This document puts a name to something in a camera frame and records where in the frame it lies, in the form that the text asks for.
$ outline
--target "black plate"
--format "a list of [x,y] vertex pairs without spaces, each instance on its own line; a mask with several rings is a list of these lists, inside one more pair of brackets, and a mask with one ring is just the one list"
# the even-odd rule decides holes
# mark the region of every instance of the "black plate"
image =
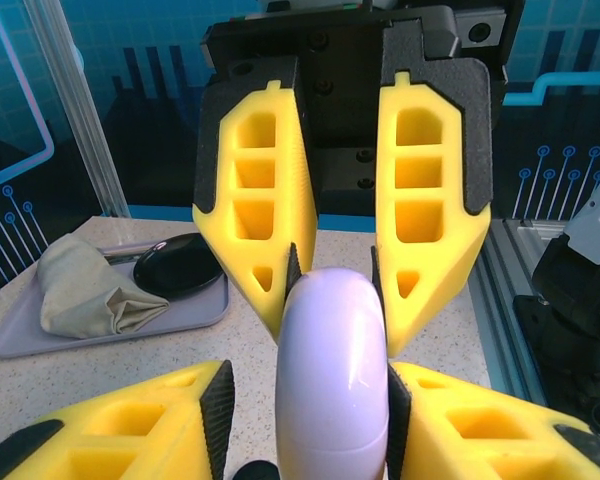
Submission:
[[179,235],[154,245],[133,269],[138,287],[169,300],[191,295],[222,274],[222,267],[199,233]]

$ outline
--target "purple plastic tray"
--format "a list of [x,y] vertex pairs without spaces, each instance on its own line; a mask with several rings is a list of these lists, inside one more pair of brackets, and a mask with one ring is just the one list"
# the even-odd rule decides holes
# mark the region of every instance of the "purple plastic tray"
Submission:
[[[145,249],[154,243],[145,245]],[[106,255],[124,253],[128,247],[103,249]],[[113,265],[117,271],[131,276],[135,261]],[[190,297],[170,302],[169,309],[134,333],[77,339],[50,335],[40,326],[42,291],[38,277],[24,289],[0,323],[0,358],[15,358],[69,348],[119,342],[161,333],[208,327],[219,322],[229,308],[229,282],[222,275],[215,282]]]

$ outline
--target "yellow foam finger pad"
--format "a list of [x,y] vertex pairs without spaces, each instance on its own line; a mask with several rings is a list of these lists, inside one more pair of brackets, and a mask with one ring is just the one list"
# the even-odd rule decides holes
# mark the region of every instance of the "yellow foam finger pad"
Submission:
[[193,219],[267,326],[280,330],[291,243],[311,269],[317,217],[293,89],[247,95],[221,121],[216,203]]
[[9,480],[221,480],[233,416],[229,362],[208,362],[40,419],[62,428]]
[[490,213],[463,203],[462,116],[408,73],[380,90],[376,244],[395,356],[467,281]]
[[402,480],[600,480],[554,428],[568,415],[425,368],[394,363],[411,394]]

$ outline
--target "folded towel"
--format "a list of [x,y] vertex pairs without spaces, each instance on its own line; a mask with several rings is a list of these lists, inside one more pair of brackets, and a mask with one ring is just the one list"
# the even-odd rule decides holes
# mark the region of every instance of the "folded towel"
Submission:
[[102,254],[73,235],[58,239],[38,262],[44,293],[40,325],[63,337],[92,338],[135,332],[169,308],[140,290]]

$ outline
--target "white granite table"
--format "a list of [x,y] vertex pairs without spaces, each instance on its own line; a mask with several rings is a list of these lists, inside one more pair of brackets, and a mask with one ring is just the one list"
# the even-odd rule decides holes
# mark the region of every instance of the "white granite table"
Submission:
[[[161,240],[193,231],[190,223],[92,218],[76,233],[98,247]],[[371,274],[373,234],[318,233],[315,267],[344,266]],[[35,267],[0,291],[0,320]],[[275,461],[273,396],[276,348],[232,286],[227,316],[200,330],[0,360],[0,441],[37,417],[194,363],[230,359],[236,408],[226,477],[245,462]],[[398,358],[488,386],[478,328],[465,288]]]

